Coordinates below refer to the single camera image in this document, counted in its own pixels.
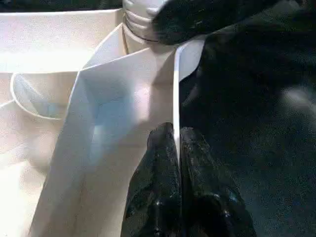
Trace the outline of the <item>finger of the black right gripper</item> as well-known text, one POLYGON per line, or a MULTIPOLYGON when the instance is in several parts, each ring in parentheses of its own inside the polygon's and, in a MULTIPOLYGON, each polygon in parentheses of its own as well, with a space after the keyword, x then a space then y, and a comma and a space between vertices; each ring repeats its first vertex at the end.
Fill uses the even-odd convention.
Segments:
POLYGON ((270 0, 169 0, 152 20, 154 40, 187 41, 238 23, 272 6, 270 0))

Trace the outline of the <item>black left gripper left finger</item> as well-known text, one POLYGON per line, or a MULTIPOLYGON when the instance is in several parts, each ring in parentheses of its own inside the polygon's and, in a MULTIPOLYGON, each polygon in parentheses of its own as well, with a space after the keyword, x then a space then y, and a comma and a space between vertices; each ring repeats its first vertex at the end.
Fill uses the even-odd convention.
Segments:
POLYGON ((179 237, 181 182, 173 125, 152 130, 129 182, 123 216, 125 237, 179 237))

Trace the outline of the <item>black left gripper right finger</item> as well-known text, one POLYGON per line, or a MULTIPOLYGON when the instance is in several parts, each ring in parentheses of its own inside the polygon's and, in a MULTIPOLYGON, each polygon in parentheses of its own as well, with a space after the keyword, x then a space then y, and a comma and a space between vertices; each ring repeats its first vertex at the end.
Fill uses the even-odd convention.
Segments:
POLYGON ((226 167, 203 135, 180 130, 184 231, 188 237, 255 237, 251 215, 226 167))

